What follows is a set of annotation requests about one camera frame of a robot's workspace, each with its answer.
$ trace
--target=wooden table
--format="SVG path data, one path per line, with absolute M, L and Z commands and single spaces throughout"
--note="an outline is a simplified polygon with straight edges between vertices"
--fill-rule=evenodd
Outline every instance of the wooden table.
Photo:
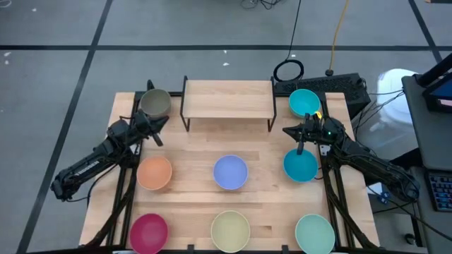
M 109 124 L 119 116 L 130 115 L 133 96 L 131 92 L 116 94 Z M 327 93 L 326 97 L 330 115 L 342 121 L 352 137 L 344 95 Z M 214 250 L 212 220 L 224 210 L 236 210 L 251 226 L 245 250 L 281 250 L 281 245 L 299 250 L 295 241 L 298 219 L 305 214 L 328 219 L 328 207 L 323 180 L 295 183 L 283 171 L 285 153 L 297 145 L 281 129 L 300 122 L 290 113 L 288 98 L 276 99 L 278 117 L 270 133 L 259 119 L 193 119 L 193 128 L 186 132 L 179 117 L 180 102 L 179 97 L 172 98 L 170 118 L 160 135 L 164 146 L 147 140 L 141 155 L 141 159 L 153 155 L 168 158 L 173 166 L 172 180 L 158 192 L 136 186 L 131 223 L 143 214 L 158 213 L 169 224 L 170 237 L 164 249 L 186 249 L 194 244 L 198 250 Z M 304 148 L 319 157 L 314 144 L 307 143 Z M 239 155 L 249 167 L 248 181 L 237 191 L 224 191 L 213 180 L 215 161 L 228 154 Z M 346 166 L 341 172 L 350 215 L 370 241 L 379 245 L 363 175 Z M 80 243 L 88 242 L 110 215 L 118 175 L 119 170 L 113 170 L 94 187 Z M 122 223 L 120 216 L 117 229 Z M 346 246 L 339 214 L 338 224 L 342 245 Z M 119 234 L 114 242 L 119 242 Z

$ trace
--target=gray bowl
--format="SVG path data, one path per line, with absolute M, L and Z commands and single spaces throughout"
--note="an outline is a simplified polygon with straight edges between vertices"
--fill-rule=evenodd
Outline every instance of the gray bowl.
M 142 96 L 140 108 L 151 118 L 166 116 L 171 111 L 171 96 L 165 90 L 149 90 Z

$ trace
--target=floor tile line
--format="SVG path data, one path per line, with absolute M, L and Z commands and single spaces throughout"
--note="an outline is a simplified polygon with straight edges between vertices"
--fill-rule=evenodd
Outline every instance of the floor tile line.
M 424 18 L 422 17 L 421 12 L 419 11 L 419 8 L 417 7 L 415 0 L 408 0 L 408 3 L 410 3 L 412 12 L 415 14 L 417 23 L 421 27 L 422 33 L 424 34 L 424 37 L 429 44 L 430 48 L 432 49 L 433 57 L 435 58 L 436 62 L 439 63 L 442 58 L 439 54 L 439 50 L 436 47 L 435 41 L 433 40 L 432 34 L 430 34 L 429 29 L 427 28 L 427 25 L 425 24 Z
M 105 26 L 105 21 L 107 19 L 112 2 L 113 2 L 113 0 L 107 0 L 105 2 L 105 7 L 102 12 L 102 15 L 100 16 L 100 21 L 99 21 L 99 24 L 97 25 L 97 29 L 96 29 L 93 41 L 91 43 L 91 46 L 95 46 L 99 42 L 100 35 L 102 34 L 102 30 Z M 95 54 L 95 50 L 92 48 L 86 56 L 86 60 L 85 60 L 85 63 L 83 64 L 76 88 L 73 92 L 72 99 L 71 99 L 71 102 L 68 107 L 68 111 L 66 112 L 66 116 L 64 117 L 63 125 L 61 127 L 58 138 L 56 140 L 56 144 L 55 144 L 52 156 L 50 157 L 50 161 L 49 161 L 49 164 L 47 165 L 47 169 L 46 169 L 44 178 L 42 180 L 40 189 L 37 193 L 35 203 L 32 207 L 30 216 L 28 217 L 27 224 L 25 225 L 25 230 L 23 232 L 22 238 L 20 239 L 17 253 L 20 253 L 20 254 L 26 253 L 28 246 L 30 245 L 33 231 L 35 230 L 36 223 L 39 219 L 39 216 L 40 216 L 40 213 L 42 210 L 42 206 L 44 205 L 45 198 L 47 196 L 47 193 L 49 192 L 50 183 L 52 182 L 52 178 L 53 178 L 55 169 L 57 167 L 58 160 L 61 155 L 61 151 L 62 151 L 64 143 L 66 141 L 66 137 L 67 137 L 67 134 L 69 131 L 69 127 L 71 126 L 72 118 L 75 113 L 78 100 L 80 99 L 80 95 L 82 93 L 83 86 L 85 85 L 86 77 L 88 76 L 88 72 L 90 70 L 91 63 L 93 62 L 94 54 Z
M 66 50 L 66 51 L 214 51 L 214 50 L 288 50 L 289 45 L 0 45 L 0 50 Z M 330 51 L 331 45 L 294 45 L 299 51 Z M 338 45 L 336 51 L 430 51 L 430 46 Z

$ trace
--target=wooden shelf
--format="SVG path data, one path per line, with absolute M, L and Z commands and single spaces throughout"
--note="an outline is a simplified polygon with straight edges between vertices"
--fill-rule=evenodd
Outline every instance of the wooden shelf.
M 187 80 L 183 107 L 188 119 L 272 119 L 272 82 Z

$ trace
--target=yellow bowl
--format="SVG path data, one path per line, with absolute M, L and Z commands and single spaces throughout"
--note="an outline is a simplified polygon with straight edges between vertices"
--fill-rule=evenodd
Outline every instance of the yellow bowl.
M 225 253 L 236 253 L 243 249 L 248 243 L 250 233 L 245 216 L 232 210 L 217 215 L 210 228 L 213 244 Z

